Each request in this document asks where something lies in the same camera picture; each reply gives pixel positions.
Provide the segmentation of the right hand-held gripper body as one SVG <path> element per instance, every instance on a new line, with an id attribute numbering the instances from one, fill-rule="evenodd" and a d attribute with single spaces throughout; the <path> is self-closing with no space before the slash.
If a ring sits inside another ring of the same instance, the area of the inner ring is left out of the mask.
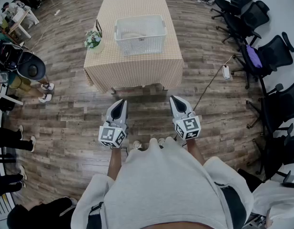
<path id="1" fill-rule="evenodd" d="M 195 112 L 190 112 L 182 117 L 174 118 L 172 121 L 175 131 L 182 140 L 195 139 L 199 136 L 201 125 L 199 117 L 195 115 Z"/>

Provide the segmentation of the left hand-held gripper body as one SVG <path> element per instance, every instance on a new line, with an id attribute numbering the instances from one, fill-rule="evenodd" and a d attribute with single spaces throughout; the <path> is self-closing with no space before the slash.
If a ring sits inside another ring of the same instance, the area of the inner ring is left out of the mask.
<path id="1" fill-rule="evenodd" d="M 126 118 L 113 120 L 106 118 L 99 129 L 98 140 L 104 146 L 120 148 L 125 140 L 127 133 Z"/>

